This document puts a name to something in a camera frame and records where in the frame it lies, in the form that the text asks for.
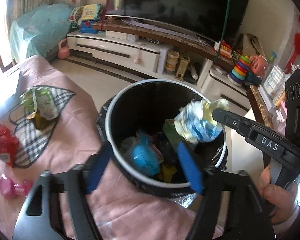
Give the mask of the person's right hand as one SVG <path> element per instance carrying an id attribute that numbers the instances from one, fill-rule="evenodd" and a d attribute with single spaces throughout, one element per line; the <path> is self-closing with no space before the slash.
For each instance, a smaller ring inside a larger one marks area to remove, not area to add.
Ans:
<path id="1" fill-rule="evenodd" d="M 287 191 L 270 182 L 270 165 L 268 165 L 260 175 L 258 189 L 261 197 L 277 207 L 277 210 L 271 215 L 271 222 L 273 225 L 279 225 L 286 222 L 297 210 L 298 185 L 294 182 L 290 190 Z"/>

